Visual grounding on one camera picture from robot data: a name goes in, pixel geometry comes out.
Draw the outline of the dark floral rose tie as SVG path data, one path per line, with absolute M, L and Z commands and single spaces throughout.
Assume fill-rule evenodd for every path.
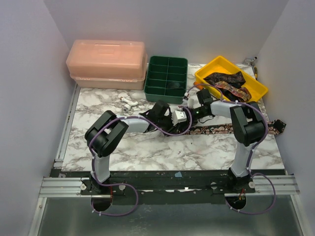
M 277 119 L 268 122 L 268 134 L 279 135 L 284 132 L 286 123 Z M 185 135 L 216 135 L 216 134 L 233 134 L 233 127 L 231 123 L 220 125 L 207 125 L 192 127 Z

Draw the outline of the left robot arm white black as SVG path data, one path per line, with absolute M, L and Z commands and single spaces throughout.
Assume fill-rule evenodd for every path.
M 109 159 L 122 137 L 127 133 L 148 133 L 158 130 L 166 136 L 181 136 L 192 126 L 193 118 L 189 108 L 180 106 L 171 111 L 169 104 L 159 100 L 144 113 L 136 116 L 117 116 L 106 111 L 85 134 L 92 154 L 92 188 L 98 194 L 108 191 L 110 178 Z

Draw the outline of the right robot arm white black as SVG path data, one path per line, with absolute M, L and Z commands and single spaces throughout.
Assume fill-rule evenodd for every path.
M 250 182 L 252 156 L 256 147 L 268 134 L 268 124 L 255 101 L 229 102 L 214 100 L 207 89 L 196 93 L 200 107 L 192 109 L 194 120 L 206 116 L 230 118 L 237 149 L 234 161 L 228 169 L 226 188 L 239 192 Z

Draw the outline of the white ribbed handheld device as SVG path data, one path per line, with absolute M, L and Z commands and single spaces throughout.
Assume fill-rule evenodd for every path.
M 128 112 L 131 108 L 138 106 L 138 102 L 137 101 L 131 101 L 131 100 L 125 98 L 125 97 L 120 97 L 120 100 L 122 102 L 124 102 L 123 110 L 125 112 Z

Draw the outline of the green divided organizer tray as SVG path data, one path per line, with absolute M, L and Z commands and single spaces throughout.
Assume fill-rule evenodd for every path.
M 186 58 L 152 56 L 144 86 L 147 101 L 181 104 L 187 90 Z

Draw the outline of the colourful patterned tie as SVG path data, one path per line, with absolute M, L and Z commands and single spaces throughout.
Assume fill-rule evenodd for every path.
M 224 81 L 215 83 L 215 87 L 230 101 L 249 102 L 252 98 L 246 87 L 236 88 Z

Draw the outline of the dark paisley tie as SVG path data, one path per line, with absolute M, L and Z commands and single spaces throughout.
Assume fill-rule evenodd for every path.
M 219 81 L 224 81 L 238 89 L 243 87 L 243 85 L 246 82 L 241 71 L 234 74 L 214 72 L 210 74 L 209 76 L 207 76 L 206 78 L 204 78 L 204 80 L 212 86 L 215 86 L 215 83 Z

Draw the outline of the yellow plastic tray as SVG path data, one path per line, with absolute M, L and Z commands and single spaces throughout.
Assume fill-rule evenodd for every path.
M 222 56 L 195 73 L 196 82 L 216 98 L 229 101 L 257 102 L 268 88 Z

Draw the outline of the metal clamp in corner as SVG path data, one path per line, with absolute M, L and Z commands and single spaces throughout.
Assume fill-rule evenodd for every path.
M 255 66 L 257 57 L 253 57 L 253 58 L 245 58 L 243 61 L 243 64 L 247 64 L 249 66 Z

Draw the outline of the pink translucent storage box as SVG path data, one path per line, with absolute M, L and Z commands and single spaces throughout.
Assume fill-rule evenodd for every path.
M 75 40 L 66 65 L 82 88 L 142 90 L 147 58 L 143 42 Z

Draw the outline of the orange handled tool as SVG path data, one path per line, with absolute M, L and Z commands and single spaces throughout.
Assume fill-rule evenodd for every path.
M 195 81 L 195 82 L 193 83 L 193 85 L 194 85 L 197 89 L 199 89 L 199 90 L 204 89 L 203 85 L 202 85 L 201 83 L 197 82 L 197 81 Z

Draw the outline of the black mounting base plate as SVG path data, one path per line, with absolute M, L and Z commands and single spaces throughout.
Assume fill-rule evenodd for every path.
M 81 195 L 115 205 L 224 204 L 225 194 L 254 193 L 251 177 L 233 180 L 228 171 L 113 171 L 99 185 L 82 179 Z

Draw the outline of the aluminium rail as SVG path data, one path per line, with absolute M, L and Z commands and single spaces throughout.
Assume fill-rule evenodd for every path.
M 267 195 L 296 195 L 300 193 L 297 181 L 293 175 L 269 176 L 265 179 L 256 176 L 253 179 L 254 193 L 246 191 L 246 196 L 267 196 Z M 87 177 L 47 177 L 44 178 L 40 187 L 40 198 L 109 198 L 109 195 L 93 194 L 91 190 L 86 195 L 83 192 L 82 181 Z

